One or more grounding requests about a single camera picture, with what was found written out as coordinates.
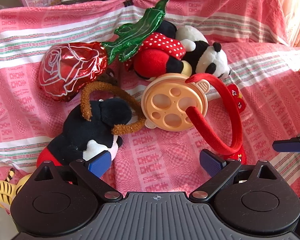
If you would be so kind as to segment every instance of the bed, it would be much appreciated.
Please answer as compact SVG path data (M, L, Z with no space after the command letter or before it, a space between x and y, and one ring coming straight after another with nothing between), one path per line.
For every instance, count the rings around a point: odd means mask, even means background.
M12 183L31 173L45 146L61 132L67 114L80 102L54 102L40 90L37 75L53 44L106 41L116 27L136 22L158 0L93 1L49 8L0 10L0 179L11 166ZM218 41L232 69L225 84L235 83L247 105L241 113L248 164L270 160L300 195L300 153L276 153L274 140L300 132L300 49L287 46L278 0L170 0L166 20L193 25L209 42ZM120 86L140 100L147 82L111 66ZM95 92L92 99L111 95ZM206 119L231 143L229 116L215 89L208 94ZM143 128L123 137L123 145L103 179L128 191L193 191L207 179L199 152L211 148L195 128L173 133Z

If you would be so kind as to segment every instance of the white polka dots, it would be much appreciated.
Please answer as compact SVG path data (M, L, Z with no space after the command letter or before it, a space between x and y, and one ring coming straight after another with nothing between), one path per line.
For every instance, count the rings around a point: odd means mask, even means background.
M185 54L185 49L180 42L174 39L170 39L164 36L162 33L154 33L153 35L146 38L139 47L140 51L145 49L162 50L169 56L172 56L178 60L181 60L183 55Z

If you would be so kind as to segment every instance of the beige plastic reel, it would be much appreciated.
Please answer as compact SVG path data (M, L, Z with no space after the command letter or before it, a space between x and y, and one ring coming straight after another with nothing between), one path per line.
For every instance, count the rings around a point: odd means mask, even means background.
M152 81L141 98L142 111L147 118L146 127L166 131L183 131L193 126L185 110L196 106L203 116L208 109L206 93L210 84L206 80L186 84L186 75L167 73Z

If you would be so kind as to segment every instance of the red velvet headband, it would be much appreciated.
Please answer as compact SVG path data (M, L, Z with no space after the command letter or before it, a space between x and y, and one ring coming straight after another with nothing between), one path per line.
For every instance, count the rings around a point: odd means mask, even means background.
M226 85L223 84L218 78L211 74L199 73L191 76L186 80L186 83L198 82L205 79L212 85L220 94L222 101L229 113L231 126L232 126L232 143L231 146L226 145L212 130L208 122L203 117L202 113L194 107L190 106L186 110L186 114L190 118L193 125L201 134L203 139L218 153L223 155L233 155L242 149L242 125L237 108L237 104L231 92Z

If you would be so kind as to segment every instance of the metal screw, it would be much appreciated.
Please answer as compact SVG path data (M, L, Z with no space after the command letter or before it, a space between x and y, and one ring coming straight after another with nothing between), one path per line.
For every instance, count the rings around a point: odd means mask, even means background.
M120 193L117 191L108 191L105 193L105 198L107 199L116 199L120 197Z
M208 193L206 193L205 191L201 191L201 190L198 190L198 191L195 191L192 193L192 196L195 197L195 198L206 198L208 196Z

